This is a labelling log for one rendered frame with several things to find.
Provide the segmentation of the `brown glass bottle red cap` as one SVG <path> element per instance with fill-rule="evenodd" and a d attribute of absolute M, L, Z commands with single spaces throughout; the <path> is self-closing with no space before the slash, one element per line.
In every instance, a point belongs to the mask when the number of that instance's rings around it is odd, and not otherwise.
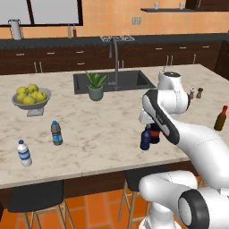
<path fill-rule="evenodd" d="M 216 131 L 221 131 L 224 127 L 225 124 L 225 119 L 226 119 L 226 111 L 227 111 L 228 106 L 223 106 L 222 112 L 218 115 L 214 129 Z"/>

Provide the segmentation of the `grey fruit bowl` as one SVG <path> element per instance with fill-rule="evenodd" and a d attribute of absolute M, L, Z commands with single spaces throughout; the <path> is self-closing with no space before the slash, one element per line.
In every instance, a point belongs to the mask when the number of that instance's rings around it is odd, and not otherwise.
<path fill-rule="evenodd" d="M 41 88 L 42 91 L 44 91 L 47 94 L 47 99 L 36 104 L 31 104 L 31 105 L 24 105 L 22 103 L 19 103 L 16 99 L 17 95 L 14 94 L 12 96 L 12 102 L 15 106 L 19 107 L 22 110 L 27 110 L 27 116 L 39 116 L 44 114 L 44 106 L 47 104 L 48 100 L 51 97 L 51 91 L 46 88 Z"/>

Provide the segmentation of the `dark blue bottle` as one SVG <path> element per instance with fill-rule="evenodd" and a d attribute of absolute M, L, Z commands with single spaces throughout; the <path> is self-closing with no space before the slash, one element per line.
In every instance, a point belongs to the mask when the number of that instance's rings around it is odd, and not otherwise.
<path fill-rule="evenodd" d="M 150 132 L 149 129 L 145 129 L 141 133 L 140 148 L 142 150 L 148 150 L 150 144 Z"/>

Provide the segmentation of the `dark wall shelf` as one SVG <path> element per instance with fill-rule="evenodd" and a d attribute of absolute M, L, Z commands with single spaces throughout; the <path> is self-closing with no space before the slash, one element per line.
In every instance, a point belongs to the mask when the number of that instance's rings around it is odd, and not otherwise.
<path fill-rule="evenodd" d="M 192 9 L 180 9 L 180 8 L 140 8 L 141 11 L 146 13 L 194 13 L 195 11 Z"/>

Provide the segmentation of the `window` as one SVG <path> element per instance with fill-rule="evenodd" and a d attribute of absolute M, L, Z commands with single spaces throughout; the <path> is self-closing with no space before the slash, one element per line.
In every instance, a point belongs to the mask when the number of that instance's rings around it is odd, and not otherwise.
<path fill-rule="evenodd" d="M 0 0 L 0 27 L 12 19 L 26 27 L 82 26 L 82 0 Z"/>

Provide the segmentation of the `dark brown wall cupboard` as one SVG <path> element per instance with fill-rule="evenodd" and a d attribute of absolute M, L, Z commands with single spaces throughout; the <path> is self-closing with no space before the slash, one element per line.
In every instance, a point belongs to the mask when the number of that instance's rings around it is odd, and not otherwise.
<path fill-rule="evenodd" d="M 229 12 L 229 0 L 186 0 L 185 8 L 199 12 Z"/>

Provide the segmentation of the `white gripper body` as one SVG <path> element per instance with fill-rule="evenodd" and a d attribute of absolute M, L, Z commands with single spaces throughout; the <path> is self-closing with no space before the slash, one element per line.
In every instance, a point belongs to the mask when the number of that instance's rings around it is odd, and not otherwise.
<path fill-rule="evenodd" d="M 140 111 L 139 121 L 141 124 L 152 124 L 154 122 L 152 117 L 144 109 Z"/>

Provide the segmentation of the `black sink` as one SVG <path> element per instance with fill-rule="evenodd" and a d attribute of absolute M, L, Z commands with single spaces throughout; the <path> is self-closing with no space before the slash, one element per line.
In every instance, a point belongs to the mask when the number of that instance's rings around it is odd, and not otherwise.
<path fill-rule="evenodd" d="M 115 81 L 115 72 L 100 72 L 101 77 L 106 76 L 103 86 L 105 92 L 115 90 L 112 82 Z M 142 71 L 123 71 L 118 72 L 119 90 L 153 89 L 155 85 L 147 78 Z M 86 73 L 76 73 L 73 75 L 73 86 L 75 94 L 89 93 L 89 78 Z"/>

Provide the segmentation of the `hob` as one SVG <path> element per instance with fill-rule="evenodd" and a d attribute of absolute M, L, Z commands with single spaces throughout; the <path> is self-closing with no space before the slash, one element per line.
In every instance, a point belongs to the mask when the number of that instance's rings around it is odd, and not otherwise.
<path fill-rule="evenodd" d="M 135 41 L 135 38 L 129 35 L 122 35 L 122 36 L 100 36 L 103 42 L 110 42 L 113 38 L 117 42 L 132 42 Z"/>

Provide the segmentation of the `green plant in grey pot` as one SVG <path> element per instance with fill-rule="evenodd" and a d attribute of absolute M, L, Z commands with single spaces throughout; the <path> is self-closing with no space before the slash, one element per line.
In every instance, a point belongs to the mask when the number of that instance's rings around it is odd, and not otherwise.
<path fill-rule="evenodd" d="M 103 86 L 105 85 L 106 76 L 99 73 L 86 72 L 89 79 L 89 98 L 93 101 L 99 101 L 104 96 Z"/>

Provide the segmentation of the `dark brown cupboard run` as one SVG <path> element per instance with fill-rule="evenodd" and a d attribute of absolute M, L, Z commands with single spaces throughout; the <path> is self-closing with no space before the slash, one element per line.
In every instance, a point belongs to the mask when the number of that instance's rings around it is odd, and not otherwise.
<path fill-rule="evenodd" d="M 118 67 L 201 64 L 213 71 L 219 41 L 170 44 L 119 44 Z M 113 69 L 109 44 L 99 46 L 13 48 L 0 50 L 0 75 Z"/>

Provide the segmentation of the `black stool wooden legs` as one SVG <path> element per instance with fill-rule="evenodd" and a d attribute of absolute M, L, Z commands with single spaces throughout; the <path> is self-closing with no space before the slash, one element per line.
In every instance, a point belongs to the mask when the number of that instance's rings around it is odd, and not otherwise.
<path fill-rule="evenodd" d="M 120 221 L 122 218 L 124 204 L 127 205 L 127 209 L 129 211 L 127 229 L 131 229 L 132 223 L 142 220 L 142 217 L 133 217 L 136 199 L 140 196 L 140 179 L 150 174 L 158 174 L 166 171 L 166 165 L 155 165 L 124 171 L 125 181 L 117 221 Z"/>
<path fill-rule="evenodd" d="M 32 229 L 33 219 L 41 229 L 38 213 L 53 209 L 57 212 L 62 229 L 66 229 L 65 216 L 68 216 L 71 228 L 75 229 L 64 198 L 64 181 L 25 185 L 12 190 L 8 211 L 22 214 L 25 229 Z"/>

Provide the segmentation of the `red and black bottle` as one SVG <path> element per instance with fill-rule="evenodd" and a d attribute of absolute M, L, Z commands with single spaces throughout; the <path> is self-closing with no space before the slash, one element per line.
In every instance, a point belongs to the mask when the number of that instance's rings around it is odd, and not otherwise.
<path fill-rule="evenodd" d="M 157 126 L 156 123 L 152 123 L 149 128 L 150 132 L 150 142 L 152 144 L 158 144 L 160 141 L 159 134 L 160 134 L 160 128 Z"/>

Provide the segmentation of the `grey jug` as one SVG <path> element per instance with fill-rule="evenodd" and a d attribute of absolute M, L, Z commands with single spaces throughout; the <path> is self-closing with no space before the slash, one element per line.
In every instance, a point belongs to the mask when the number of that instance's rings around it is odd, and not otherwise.
<path fill-rule="evenodd" d="M 22 33 L 21 33 L 21 21 L 19 19 L 10 19 L 8 21 L 10 26 L 10 31 L 14 40 L 21 40 Z"/>

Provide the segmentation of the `grey plastic bottle blue cap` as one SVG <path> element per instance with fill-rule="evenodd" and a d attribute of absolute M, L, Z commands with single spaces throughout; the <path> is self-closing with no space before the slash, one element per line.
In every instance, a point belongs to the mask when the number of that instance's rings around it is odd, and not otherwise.
<path fill-rule="evenodd" d="M 57 121 L 53 121 L 51 124 L 51 133 L 53 138 L 53 143 L 56 146 L 60 146 L 63 143 L 61 127 Z"/>

